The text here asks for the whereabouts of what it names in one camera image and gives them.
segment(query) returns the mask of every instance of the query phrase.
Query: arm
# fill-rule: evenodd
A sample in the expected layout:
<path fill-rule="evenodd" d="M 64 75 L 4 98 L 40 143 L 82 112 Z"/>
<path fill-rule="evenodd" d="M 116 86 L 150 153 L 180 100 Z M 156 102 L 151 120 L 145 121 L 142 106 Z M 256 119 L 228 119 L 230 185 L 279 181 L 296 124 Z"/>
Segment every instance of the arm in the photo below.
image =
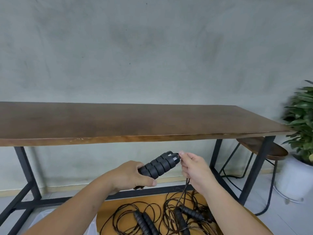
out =
<path fill-rule="evenodd" d="M 202 194 L 224 235 L 272 235 L 216 181 L 202 157 L 179 153 L 183 175 Z"/>
<path fill-rule="evenodd" d="M 153 178 L 138 173 L 138 168 L 142 166 L 141 162 L 129 161 L 103 174 L 32 226 L 25 235 L 84 234 L 109 194 L 136 186 L 156 185 Z"/>

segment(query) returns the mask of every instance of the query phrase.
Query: gray wall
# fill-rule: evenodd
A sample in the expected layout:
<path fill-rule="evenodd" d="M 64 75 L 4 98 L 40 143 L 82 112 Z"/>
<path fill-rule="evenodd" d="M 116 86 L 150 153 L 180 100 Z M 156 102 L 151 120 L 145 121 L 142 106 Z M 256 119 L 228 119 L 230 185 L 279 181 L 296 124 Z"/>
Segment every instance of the gray wall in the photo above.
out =
<path fill-rule="evenodd" d="M 225 104 L 279 121 L 288 96 L 312 79 L 312 7 L 313 0 L 0 0 L 0 101 Z M 213 144 L 27 152 L 40 186 L 61 186 L 167 150 L 209 160 Z M 219 164 L 235 145 L 223 142 Z M 239 151 L 232 166 L 248 154 Z M 22 188 L 14 150 L 0 148 L 0 157 L 0 190 Z M 176 175 L 179 168 L 166 176 Z"/>

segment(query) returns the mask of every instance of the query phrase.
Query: baseboard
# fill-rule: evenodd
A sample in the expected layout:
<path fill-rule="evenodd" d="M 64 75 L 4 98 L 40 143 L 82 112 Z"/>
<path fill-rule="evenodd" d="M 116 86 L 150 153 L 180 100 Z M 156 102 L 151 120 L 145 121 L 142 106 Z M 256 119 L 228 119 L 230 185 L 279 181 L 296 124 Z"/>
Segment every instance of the baseboard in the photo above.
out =
<path fill-rule="evenodd" d="M 269 174 L 272 173 L 273 169 L 261 169 L 260 174 Z M 243 171 L 241 170 L 226 170 L 227 174 L 232 175 L 242 175 Z M 185 178 L 183 176 L 174 176 L 174 177 L 164 177 L 164 178 L 158 178 L 158 183 L 165 183 L 165 182 L 176 182 L 176 181 L 184 181 Z M 73 191 L 73 190 L 81 190 L 83 189 L 87 184 L 83 185 L 72 185 L 72 186 L 50 186 L 47 188 L 40 188 L 41 194 L 46 193 L 54 193 L 54 192 L 64 192 L 64 191 Z M 8 189 L 8 190 L 0 190 L 0 197 L 7 197 L 7 196 L 15 196 L 17 195 L 21 190 L 20 189 Z"/>

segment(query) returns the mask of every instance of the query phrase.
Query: tile floor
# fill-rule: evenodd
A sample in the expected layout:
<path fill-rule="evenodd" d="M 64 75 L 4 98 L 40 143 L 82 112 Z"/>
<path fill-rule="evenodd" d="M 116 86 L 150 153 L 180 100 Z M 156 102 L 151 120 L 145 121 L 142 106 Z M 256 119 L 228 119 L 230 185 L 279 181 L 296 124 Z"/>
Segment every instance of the tile floor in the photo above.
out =
<path fill-rule="evenodd" d="M 250 193 L 245 204 L 245 207 L 253 213 L 260 212 L 266 204 L 271 176 L 271 174 L 259 175 L 253 186 L 252 192 Z M 158 184 L 158 186 L 182 185 L 184 183 L 185 182 L 161 183 Z M 238 187 L 242 188 L 245 183 L 245 179 L 234 179 L 234 183 Z M 233 191 L 239 195 L 239 191 L 237 191 L 230 183 L 229 185 Z M 77 191 L 49 193 L 44 195 L 43 198 L 48 199 L 67 197 L 73 196 L 76 193 Z M 10 203 L 12 199 L 13 197 L 0 198 L 0 212 L 3 211 L 3 209 Z M 25 198 L 25 201 L 32 199 L 32 196 L 29 195 Z M 29 227 L 36 215 L 45 209 L 48 208 L 36 209 L 22 227 L 20 234 Z M 0 234 L 7 234 L 22 213 L 23 211 L 13 212 L 5 221 L 5 223 L 0 227 Z M 290 202 L 286 205 L 285 199 L 282 198 L 275 190 L 273 190 L 272 201 L 268 211 L 265 214 L 259 216 L 260 220 L 263 221 L 266 226 L 268 226 L 274 235 L 313 234 L 313 227 L 311 226 L 312 217 L 313 191 L 311 191 L 310 194 L 306 197 L 303 204 L 295 204 Z"/>

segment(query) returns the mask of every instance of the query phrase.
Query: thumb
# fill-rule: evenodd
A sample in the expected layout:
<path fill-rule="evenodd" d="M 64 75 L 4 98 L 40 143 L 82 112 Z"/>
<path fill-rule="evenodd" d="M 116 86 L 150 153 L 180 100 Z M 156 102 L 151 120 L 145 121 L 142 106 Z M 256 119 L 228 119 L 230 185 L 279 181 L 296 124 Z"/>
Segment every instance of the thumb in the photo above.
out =
<path fill-rule="evenodd" d="M 152 177 L 144 176 L 144 175 L 138 175 L 136 186 L 156 186 L 157 181 L 154 180 Z"/>
<path fill-rule="evenodd" d="M 190 158 L 190 156 L 187 153 L 184 152 L 179 152 L 179 156 L 182 159 L 182 161 L 184 163 L 186 163 L 186 165 L 189 167 L 191 165 L 191 163 L 193 162 L 192 159 Z"/>

